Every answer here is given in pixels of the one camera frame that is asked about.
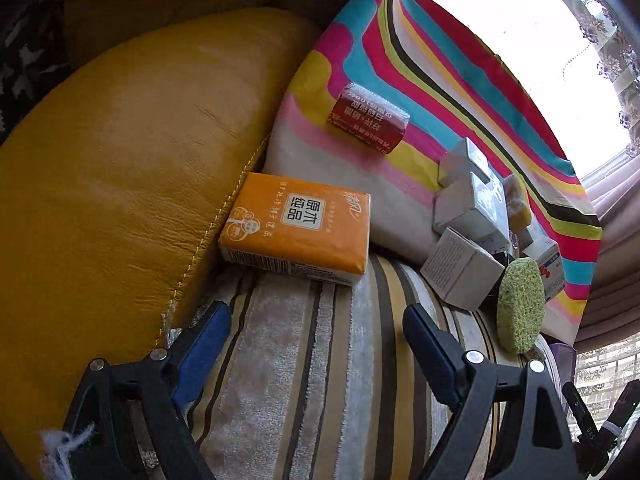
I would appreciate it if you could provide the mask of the red tissue pack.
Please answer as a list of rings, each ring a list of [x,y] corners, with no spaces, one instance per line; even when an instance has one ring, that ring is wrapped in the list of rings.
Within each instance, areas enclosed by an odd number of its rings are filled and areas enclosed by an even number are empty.
[[[410,115],[382,96],[350,82],[338,95],[328,121],[387,155],[404,140]]]

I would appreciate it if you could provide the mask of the beige curtain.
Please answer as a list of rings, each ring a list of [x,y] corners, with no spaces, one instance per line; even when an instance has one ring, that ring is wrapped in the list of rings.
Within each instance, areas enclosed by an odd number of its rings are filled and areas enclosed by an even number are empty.
[[[587,194],[603,234],[574,348],[582,353],[639,331],[639,159],[593,177]]]

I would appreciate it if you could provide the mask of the white box with text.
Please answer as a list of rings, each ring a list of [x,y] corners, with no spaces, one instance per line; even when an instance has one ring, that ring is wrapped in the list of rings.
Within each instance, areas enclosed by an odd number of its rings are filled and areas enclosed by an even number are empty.
[[[447,228],[420,273],[443,302],[474,312],[485,301],[503,271],[504,265],[483,247]]]

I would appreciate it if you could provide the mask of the striped plush blanket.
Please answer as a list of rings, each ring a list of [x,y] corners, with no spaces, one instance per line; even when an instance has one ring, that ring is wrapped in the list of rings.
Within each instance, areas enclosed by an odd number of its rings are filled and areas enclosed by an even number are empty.
[[[490,314],[446,306],[386,255],[352,287],[220,262],[203,300],[228,304],[230,333],[179,414],[219,479],[416,478],[450,413],[402,333],[409,304],[491,362],[558,371],[547,341],[506,352]]]

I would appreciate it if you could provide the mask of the yellow leather cushion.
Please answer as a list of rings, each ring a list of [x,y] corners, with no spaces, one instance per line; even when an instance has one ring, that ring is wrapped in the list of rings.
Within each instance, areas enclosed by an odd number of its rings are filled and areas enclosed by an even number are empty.
[[[217,236],[318,28],[243,9],[147,32],[54,88],[1,149],[1,431],[32,478],[87,364],[198,306]]]

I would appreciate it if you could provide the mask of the yellow sponge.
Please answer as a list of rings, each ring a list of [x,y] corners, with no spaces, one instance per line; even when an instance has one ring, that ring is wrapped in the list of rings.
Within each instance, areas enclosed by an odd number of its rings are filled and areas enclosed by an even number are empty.
[[[532,222],[526,187],[517,174],[510,174],[503,181],[503,189],[510,230],[514,233],[520,232]]]

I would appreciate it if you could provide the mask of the floral lace curtain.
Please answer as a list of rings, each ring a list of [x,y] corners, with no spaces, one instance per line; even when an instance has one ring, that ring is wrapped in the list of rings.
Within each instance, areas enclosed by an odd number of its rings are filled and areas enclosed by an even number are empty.
[[[598,72],[612,84],[620,124],[628,134],[626,153],[639,156],[639,49],[606,0],[561,0],[598,56]]]

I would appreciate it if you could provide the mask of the orange tissue pack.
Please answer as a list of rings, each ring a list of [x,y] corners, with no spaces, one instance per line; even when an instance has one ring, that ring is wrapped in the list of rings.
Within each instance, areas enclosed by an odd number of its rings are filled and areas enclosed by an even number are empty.
[[[352,286],[367,272],[371,195],[272,174],[249,174],[221,230],[228,261]]]

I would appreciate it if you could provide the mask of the green sponge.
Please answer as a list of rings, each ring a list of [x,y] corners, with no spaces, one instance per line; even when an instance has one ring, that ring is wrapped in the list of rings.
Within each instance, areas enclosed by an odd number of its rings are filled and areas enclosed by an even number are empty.
[[[497,334],[506,352],[526,353],[533,348],[544,322],[546,294],[535,260],[513,260],[504,271],[498,290]]]

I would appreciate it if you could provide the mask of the white red printed box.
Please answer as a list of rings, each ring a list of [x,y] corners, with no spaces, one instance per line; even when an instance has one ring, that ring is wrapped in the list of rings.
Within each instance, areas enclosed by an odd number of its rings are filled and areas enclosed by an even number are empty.
[[[535,238],[522,251],[538,266],[546,300],[550,301],[565,288],[565,274],[558,243],[548,236]]]

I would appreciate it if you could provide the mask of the small white box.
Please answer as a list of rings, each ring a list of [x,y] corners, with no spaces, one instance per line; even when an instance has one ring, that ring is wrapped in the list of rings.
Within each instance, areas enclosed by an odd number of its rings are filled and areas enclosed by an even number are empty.
[[[469,172],[485,184],[491,180],[485,154],[469,138],[463,138],[439,159],[437,181],[441,186],[448,186]]]

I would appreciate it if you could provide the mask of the tall white box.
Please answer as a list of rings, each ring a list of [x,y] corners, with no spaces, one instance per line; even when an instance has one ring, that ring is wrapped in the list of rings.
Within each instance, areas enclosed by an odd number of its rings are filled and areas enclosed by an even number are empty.
[[[500,179],[492,174],[484,183],[472,171],[454,179],[436,194],[432,228],[438,234],[453,229],[488,252],[503,250],[510,240]]]

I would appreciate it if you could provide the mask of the purple storage box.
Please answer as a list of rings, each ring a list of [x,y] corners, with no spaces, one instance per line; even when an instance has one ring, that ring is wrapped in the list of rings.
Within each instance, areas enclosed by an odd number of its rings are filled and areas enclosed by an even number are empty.
[[[566,382],[574,382],[576,375],[577,352],[564,342],[552,342],[550,350],[558,370],[559,393]]]

